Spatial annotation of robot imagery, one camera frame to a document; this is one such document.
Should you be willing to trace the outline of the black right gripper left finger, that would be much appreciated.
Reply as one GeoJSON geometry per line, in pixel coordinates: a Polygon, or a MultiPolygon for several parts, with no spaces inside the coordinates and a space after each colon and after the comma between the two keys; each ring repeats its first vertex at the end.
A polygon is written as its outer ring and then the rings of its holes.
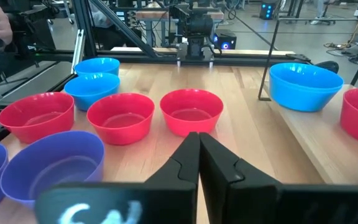
{"type": "Polygon", "coordinates": [[[73,182],[35,203],[39,224],[195,224],[200,136],[190,133],[145,182],[73,182]]]}

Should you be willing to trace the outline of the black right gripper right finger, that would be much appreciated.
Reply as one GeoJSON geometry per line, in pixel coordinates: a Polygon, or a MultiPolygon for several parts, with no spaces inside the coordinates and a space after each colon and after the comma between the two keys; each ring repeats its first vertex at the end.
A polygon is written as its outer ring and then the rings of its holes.
{"type": "Polygon", "coordinates": [[[283,184],[200,134],[211,224],[358,224],[358,185],[283,184]]]}

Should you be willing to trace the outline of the black box with light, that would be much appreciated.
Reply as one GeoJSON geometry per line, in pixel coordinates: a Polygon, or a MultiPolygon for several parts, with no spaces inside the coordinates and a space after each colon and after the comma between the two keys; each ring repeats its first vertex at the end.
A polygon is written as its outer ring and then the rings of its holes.
{"type": "Polygon", "coordinates": [[[213,35],[213,42],[219,49],[231,49],[236,48],[237,36],[231,30],[217,29],[213,35]]]}

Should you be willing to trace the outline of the black computer tower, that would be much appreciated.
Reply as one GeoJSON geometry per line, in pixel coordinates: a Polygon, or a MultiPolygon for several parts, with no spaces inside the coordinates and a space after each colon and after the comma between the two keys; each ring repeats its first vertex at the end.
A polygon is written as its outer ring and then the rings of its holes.
{"type": "Polygon", "coordinates": [[[272,20],[276,6],[277,3],[275,1],[263,0],[260,6],[259,18],[262,20],[272,20]]]}

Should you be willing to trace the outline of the person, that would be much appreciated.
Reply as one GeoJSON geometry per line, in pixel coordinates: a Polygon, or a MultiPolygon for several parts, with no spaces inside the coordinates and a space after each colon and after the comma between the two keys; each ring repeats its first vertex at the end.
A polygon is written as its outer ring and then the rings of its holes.
{"type": "Polygon", "coordinates": [[[92,2],[89,2],[93,17],[93,33],[102,44],[103,50],[111,50],[114,47],[137,47],[126,37],[92,2]]]}
{"type": "Polygon", "coordinates": [[[311,0],[313,2],[313,5],[316,9],[316,15],[314,17],[314,20],[310,22],[311,25],[316,25],[320,23],[320,19],[323,17],[324,14],[324,4],[326,0],[311,0]]]}

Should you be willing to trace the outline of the wooden shelf black metal frame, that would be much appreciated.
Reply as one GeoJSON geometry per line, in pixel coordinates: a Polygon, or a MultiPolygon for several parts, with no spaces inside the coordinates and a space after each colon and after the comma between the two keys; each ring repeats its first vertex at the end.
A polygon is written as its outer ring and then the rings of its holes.
{"type": "Polygon", "coordinates": [[[299,112],[273,102],[290,131],[299,142],[321,178],[329,184],[358,184],[358,140],[339,126],[342,98],[354,88],[358,70],[351,83],[333,96],[319,112],[299,112]]]}

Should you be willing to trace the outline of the black aluminium table frame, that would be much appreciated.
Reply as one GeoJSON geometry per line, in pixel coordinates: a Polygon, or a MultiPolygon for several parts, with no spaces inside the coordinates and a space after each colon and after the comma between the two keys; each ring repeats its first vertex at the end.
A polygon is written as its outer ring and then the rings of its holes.
{"type": "MultiPolygon", "coordinates": [[[[113,11],[101,0],[79,0],[74,4],[74,12],[77,28],[83,29],[86,40],[83,58],[109,57],[122,63],[162,63],[182,65],[228,65],[228,66],[271,66],[277,63],[296,62],[310,64],[311,60],[291,51],[279,50],[218,50],[206,49],[204,59],[186,59],[187,45],[181,44],[174,48],[153,48],[144,43],[135,33],[128,28],[113,11]],[[91,19],[88,13],[89,3],[92,2],[107,15],[137,47],[121,47],[110,51],[97,50],[91,28],[91,19]]],[[[55,52],[41,52],[37,56],[44,60],[68,61],[73,60],[73,51],[57,50],[55,52]]]]}

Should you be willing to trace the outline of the silver metal bracket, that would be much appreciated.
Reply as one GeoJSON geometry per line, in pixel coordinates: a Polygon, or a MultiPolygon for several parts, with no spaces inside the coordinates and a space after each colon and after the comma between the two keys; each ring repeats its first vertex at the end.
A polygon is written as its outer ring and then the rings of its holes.
{"type": "Polygon", "coordinates": [[[76,35],[75,40],[75,46],[74,46],[74,52],[73,52],[73,60],[71,63],[71,74],[76,74],[75,72],[75,66],[82,61],[83,59],[83,51],[85,47],[85,32],[83,29],[79,29],[76,35]]]}

